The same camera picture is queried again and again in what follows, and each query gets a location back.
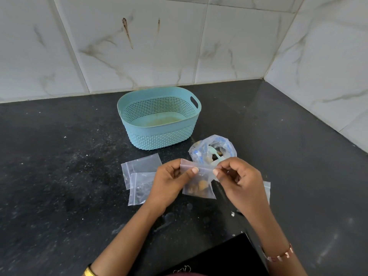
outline hand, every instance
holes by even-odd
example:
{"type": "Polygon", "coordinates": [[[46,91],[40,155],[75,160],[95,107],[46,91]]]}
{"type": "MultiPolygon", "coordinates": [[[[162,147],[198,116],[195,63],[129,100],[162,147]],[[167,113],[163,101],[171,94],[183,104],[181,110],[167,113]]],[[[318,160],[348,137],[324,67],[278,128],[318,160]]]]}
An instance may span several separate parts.
{"type": "Polygon", "coordinates": [[[198,173],[198,168],[193,167],[180,175],[180,160],[163,164],[154,177],[154,184],[145,204],[157,208],[160,215],[172,204],[184,185],[198,173]]]}
{"type": "Polygon", "coordinates": [[[220,162],[214,169],[214,174],[227,197],[252,226],[269,219],[272,213],[262,175],[257,169],[242,159],[232,157],[220,162]]]}

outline fingernail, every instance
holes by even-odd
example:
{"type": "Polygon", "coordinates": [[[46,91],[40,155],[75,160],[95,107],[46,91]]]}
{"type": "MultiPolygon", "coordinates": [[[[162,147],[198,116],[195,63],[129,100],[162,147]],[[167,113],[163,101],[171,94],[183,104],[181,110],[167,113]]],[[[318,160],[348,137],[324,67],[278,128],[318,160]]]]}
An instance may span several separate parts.
{"type": "Polygon", "coordinates": [[[200,171],[200,170],[198,169],[198,167],[193,167],[192,168],[192,171],[193,171],[194,174],[197,174],[198,171],[200,171]]]}

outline yellow bangle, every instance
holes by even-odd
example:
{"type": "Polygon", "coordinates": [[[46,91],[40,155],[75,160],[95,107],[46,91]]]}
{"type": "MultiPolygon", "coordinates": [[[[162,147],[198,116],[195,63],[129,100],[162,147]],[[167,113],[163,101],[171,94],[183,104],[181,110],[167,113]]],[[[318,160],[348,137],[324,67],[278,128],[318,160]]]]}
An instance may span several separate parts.
{"type": "Polygon", "coordinates": [[[96,274],[94,274],[90,268],[91,265],[88,265],[86,270],[84,271],[84,275],[85,276],[96,276],[96,274]]]}

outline bracelet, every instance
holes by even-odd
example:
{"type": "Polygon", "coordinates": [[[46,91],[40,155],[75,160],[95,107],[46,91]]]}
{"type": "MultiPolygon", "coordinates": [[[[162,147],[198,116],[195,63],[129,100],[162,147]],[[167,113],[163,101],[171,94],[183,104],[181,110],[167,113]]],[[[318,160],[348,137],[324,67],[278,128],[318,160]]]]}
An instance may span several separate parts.
{"type": "Polygon", "coordinates": [[[84,275],[85,276],[96,276],[96,274],[94,274],[90,268],[91,265],[88,265],[86,270],[84,271],[84,275]]]}
{"type": "Polygon", "coordinates": [[[285,252],[285,253],[282,253],[281,255],[273,258],[273,257],[270,257],[270,256],[266,256],[263,248],[262,248],[262,252],[263,252],[263,255],[264,257],[270,261],[270,262],[277,262],[277,261],[281,261],[282,262],[282,257],[286,256],[286,258],[290,258],[290,255],[294,253],[293,249],[292,249],[292,245],[289,243],[289,249],[285,252]]]}

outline plastic bag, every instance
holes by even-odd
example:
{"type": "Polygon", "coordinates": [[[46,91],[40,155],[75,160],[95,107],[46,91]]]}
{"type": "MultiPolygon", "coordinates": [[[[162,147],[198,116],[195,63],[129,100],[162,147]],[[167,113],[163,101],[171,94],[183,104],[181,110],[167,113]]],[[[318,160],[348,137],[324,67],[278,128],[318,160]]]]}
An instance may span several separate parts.
{"type": "Polygon", "coordinates": [[[180,172],[184,173],[192,167],[198,167],[198,173],[184,186],[183,194],[201,198],[216,199],[211,185],[211,174],[214,167],[208,164],[194,163],[185,159],[180,162],[180,172]]]}
{"type": "Polygon", "coordinates": [[[264,190],[266,191],[267,201],[270,204],[270,190],[271,190],[271,182],[263,181],[264,190]]]}
{"type": "Polygon", "coordinates": [[[208,146],[212,146],[218,152],[222,159],[236,157],[237,153],[233,144],[227,139],[219,135],[212,135],[204,140],[200,140],[192,145],[189,149],[189,154],[196,163],[212,164],[216,166],[218,161],[214,160],[213,154],[209,151],[208,146]]]}
{"type": "Polygon", "coordinates": [[[128,206],[144,204],[154,183],[155,172],[140,172],[130,175],[130,195],[128,206]]]}
{"type": "Polygon", "coordinates": [[[158,153],[122,164],[122,174],[126,189],[130,189],[130,177],[132,173],[156,172],[157,168],[161,165],[162,163],[158,153]]]}

